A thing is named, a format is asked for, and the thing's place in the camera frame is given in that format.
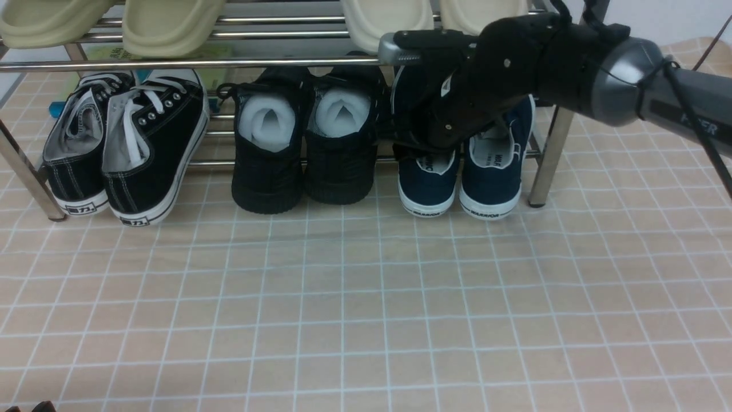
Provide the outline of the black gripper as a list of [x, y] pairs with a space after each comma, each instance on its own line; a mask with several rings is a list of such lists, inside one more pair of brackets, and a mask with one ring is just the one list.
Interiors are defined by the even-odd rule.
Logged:
[[398, 31], [428, 73], [416, 109], [393, 115], [392, 142], [452, 150], [484, 131], [524, 97], [588, 114], [601, 50], [599, 34], [556, 13], [497, 20], [478, 36], [455, 30]]

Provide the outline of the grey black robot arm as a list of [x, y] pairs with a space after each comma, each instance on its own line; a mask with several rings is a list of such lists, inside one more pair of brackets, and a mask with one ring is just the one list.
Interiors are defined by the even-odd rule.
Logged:
[[730, 79], [678, 68], [625, 26], [597, 31], [557, 13], [503, 18], [478, 36], [455, 30], [382, 36], [377, 57], [423, 65], [428, 83], [397, 116], [394, 142], [450, 151], [535, 96], [611, 127], [650, 122], [730, 155]]

